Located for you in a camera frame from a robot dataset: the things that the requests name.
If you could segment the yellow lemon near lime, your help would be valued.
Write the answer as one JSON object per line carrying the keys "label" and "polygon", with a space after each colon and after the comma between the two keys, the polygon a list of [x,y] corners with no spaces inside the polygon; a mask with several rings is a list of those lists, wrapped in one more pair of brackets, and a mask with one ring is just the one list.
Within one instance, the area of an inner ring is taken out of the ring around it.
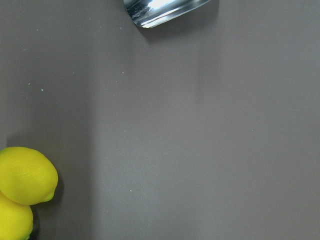
{"label": "yellow lemon near lime", "polygon": [[33,230],[29,205],[16,203],[0,193],[0,239],[28,240]]}

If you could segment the steel ice scoop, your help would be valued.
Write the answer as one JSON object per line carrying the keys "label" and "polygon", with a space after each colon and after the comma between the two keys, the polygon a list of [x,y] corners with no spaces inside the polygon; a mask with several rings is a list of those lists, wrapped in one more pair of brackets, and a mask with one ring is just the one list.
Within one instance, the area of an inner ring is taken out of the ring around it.
{"label": "steel ice scoop", "polygon": [[124,8],[132,22],[151,29],[208,3],[207,0],[124,0]]}

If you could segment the yellow lemon near scoop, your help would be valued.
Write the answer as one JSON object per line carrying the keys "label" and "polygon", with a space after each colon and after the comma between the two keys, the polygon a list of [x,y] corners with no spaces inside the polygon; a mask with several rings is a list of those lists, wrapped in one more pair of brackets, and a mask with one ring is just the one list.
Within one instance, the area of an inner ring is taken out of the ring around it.
{"label": "yellow lemon near scoop", "polygon": [[0,191],[18,204],[50,201],[58,179],[55,166],[35,149],[14,146],[0,151]]}

